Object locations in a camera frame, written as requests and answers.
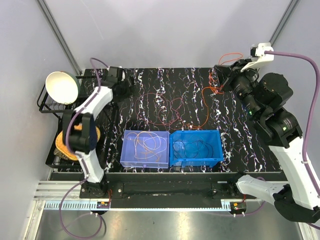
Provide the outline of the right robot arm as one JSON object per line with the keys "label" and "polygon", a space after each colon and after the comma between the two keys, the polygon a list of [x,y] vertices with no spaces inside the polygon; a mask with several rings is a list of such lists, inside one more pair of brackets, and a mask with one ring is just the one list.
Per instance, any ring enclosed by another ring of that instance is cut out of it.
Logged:
{"label": "right robot arm", "polygon": [[259,76],[250,59],[215,65],[220,89],[232,92],[243,105],[259,138],[276,156],[287,184],[270,183],[238,172],[228,181],[232,198],[250,195],[273,205],[287,220],[315,224],[320,219],[319,181],[310,177],[311,163],[303,153],[303,132],[284,105],[293,95],[287,79],[278,73]]}

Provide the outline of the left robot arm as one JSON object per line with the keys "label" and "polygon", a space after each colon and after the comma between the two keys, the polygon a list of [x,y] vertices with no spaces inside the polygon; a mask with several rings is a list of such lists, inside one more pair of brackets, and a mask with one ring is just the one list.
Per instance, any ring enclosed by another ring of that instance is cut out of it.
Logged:
{"label": "left robot arm", "polygon": [[97,198],[108,193],[108,186],[102,182],[105,173],[96,152],[98,133],[95,120],[109,103],[130,97],[133,85],[134,81],[128,82],[122,67],[110,66],[103,80],[97,76],[97,87],[91,95],[62,116],[63,144],[76,156],[84,173],[84,182],[91,185],[90,192]]}

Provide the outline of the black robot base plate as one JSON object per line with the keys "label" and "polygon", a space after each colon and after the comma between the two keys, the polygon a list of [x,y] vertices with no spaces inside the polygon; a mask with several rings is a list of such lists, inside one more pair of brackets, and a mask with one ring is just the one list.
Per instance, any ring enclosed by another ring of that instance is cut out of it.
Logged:
{"label": "black robot base plate", "polygon": [[102,183],[85,183],[82,199],[111,198],[114,209],[214,209],[222,200],[241,200],[228,182],[237,173],[107,173]]}

